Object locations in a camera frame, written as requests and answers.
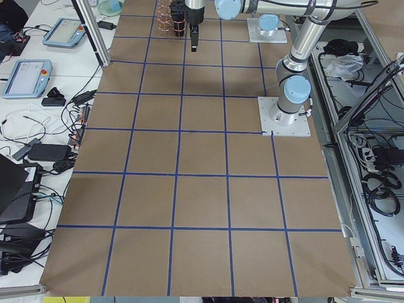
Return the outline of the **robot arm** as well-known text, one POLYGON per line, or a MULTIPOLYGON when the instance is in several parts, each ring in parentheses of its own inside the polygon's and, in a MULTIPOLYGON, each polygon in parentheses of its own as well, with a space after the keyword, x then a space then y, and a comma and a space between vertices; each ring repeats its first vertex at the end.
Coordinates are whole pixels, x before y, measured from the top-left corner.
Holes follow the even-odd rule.
POLYGON ((249 13, 306 18, 289 54, 276 67, 281 95, 269 113, 271 120, 281 126, 293 124, 309 98, 311 86, 301 73, 327 24, 375 4, 377 1, 215 1, 217 14, 223 20, 249 13))

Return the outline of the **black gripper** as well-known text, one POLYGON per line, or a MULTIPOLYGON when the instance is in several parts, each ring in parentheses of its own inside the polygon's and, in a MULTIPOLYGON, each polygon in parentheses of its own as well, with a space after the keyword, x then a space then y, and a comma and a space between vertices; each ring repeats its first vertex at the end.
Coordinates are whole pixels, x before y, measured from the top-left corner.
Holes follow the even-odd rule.
POLYGON ((204 20, 205 8, 192 9, 185 6, 185 17, 190 27, 191 51, 196 52, 199 44, 199 24, 204 20))

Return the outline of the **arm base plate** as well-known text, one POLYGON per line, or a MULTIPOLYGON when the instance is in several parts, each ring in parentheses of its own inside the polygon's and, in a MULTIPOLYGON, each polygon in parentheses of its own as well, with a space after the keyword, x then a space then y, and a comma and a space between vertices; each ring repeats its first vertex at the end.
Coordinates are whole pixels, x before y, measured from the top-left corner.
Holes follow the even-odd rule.
POLYGON ((278 26, 275 29, 267 31, 261 29, 258 18, 248 18, 247 29, 249 33, 249 41, 252 43, 287 43, 287 27, 284 27, 281 21, 278 22, 278 26))
POLYGON ((263 136, 310 137, 303 105, 298 112, 286 114, 278 108, 278 97, 258 97, 258 109, 263 136))

